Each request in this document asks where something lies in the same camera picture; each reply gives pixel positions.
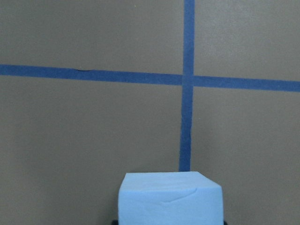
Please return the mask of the light blue foam block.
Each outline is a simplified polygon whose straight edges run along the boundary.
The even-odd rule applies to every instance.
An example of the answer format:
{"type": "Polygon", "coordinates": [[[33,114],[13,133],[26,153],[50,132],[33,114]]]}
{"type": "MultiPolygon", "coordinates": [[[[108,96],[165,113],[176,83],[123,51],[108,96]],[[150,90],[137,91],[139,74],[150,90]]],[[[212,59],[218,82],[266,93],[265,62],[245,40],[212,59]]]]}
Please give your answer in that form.
{"type": "Polygon", "coordinates": [[[118,194],[118,222],[222,225],[222,188],[199,172],[126,173],[118,194]]]}

